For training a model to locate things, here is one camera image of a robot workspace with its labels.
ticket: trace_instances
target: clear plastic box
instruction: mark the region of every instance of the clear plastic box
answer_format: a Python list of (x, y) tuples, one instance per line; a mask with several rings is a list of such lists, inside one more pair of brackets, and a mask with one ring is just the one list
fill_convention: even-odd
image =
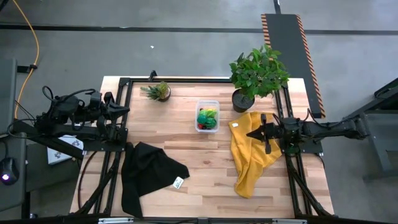
[[(199, 111), (200, 108), (203, 109), (216, 109), (217, 114), (215, 116), (217, 125), (214, 129), (209, 129), (209, 130), (202, 130), (202, 129), (198, 129), (198, 115), (199, 115)], [(220, 104), (218, 103), (218, 101), (216, 100), (199, 100), (197, 103), (197, 109), (195, 112), (195, 128), (198, 132), (200, 133), (216, 133), (218, 131), (218, 129), (220, 128)]]

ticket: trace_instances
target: wooden table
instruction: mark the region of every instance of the wooden table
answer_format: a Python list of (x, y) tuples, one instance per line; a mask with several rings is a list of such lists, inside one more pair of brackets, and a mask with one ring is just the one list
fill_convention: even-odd
[[(101, 92), (116, 96), (120, 77), (104, 77)], [(229, 83), (169, 83), (172, 96), (165, 103), (148, 100), (140, 91), (148, 83), (135, 83), (131, 111), (128, 114), (128, 141), (139, 141), (165, 149), (166, 154), (185, 164), (190, 177), (180, 189), (172, 186), (141, 197), (145, 217), (220, 217), (220, 218), (292, 218), (294, 217), (287, 169), (283, 156), (264, 170), (257, 181), (254, 195), (242, 198), (234, 191), (237, 172), (230, 151), (231, 131), (228, 122), (242, 114), (233, 111)], [(291, 78), (289, 91), (295, 117), (307, 114), (308, 99), (301, 78)], [(195, 106), (198, 100), (220, 103), (220, 129), (216, 134), (200, 134), (195, 130)], [(256, 98), (249, 111), (276, 113), (275, 98)], [(104, 153), (99, 152), (88, 164), (83, 178), (81, 197), (84, 203), (98, 185)], [(119, 166), (112, 216), (130, 216), (122, 211), (122, 183)], [(321, 160), (313, 154), (303, 154), (303, 164), (309, 189), (325, 209), (333, 213), (328, 184)], [(71, 212), (78, 210), (77, 191)], [(101, 211), (108, 196), (104, 191)], [(298, 191), (300, 208), (304, 211), (302, 193)]]

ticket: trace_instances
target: label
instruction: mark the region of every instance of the label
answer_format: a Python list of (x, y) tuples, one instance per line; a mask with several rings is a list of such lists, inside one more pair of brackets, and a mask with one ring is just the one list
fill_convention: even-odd
[(183, 182), (184, 182), (184, 179), (182, 179), (181, 177), (177, 177), (174, 181), (173, 187), (175, 187), (176, 189), (179, 189)]

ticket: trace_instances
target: yellow cloth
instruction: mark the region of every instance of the yellow cloth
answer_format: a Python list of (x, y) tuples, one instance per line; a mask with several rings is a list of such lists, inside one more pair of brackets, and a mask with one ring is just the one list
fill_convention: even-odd
[[(238, 172), (235, 192), (245, 198), (250, 198), (253, 195), (254, 185), (262, 175), (262, 170), (273, 164), (282, 155), (275, 140), (269, 140), (271, 153), (266, 154), (264, 142), (246, 136), (247, 133), (256, 130), (261, 125), (260, 115), (260, 112), (250, 112), (229, 122), (232, 132), (231, 152)], [(272, 113), (266, 113), (266, 117), (268, 123), (272, 122)]]

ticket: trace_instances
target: small pot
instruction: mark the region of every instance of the small pot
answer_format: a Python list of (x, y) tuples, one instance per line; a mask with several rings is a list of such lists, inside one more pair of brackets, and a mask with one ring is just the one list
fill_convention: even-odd
[(166, 102), (170, 98), (170, 96), (172, 95), (172, 89), (169, 86), (168, 88), (169, 88), (169, 94), (164, 99), (158, 99), (157, 101)]
[(232, 94), (232, 104), (236, 112), (243, 113), (253, 106), (254, 99), (252, 100), (248, 96), (240, 93), (239, 90), (235, 90), (235, 92)]

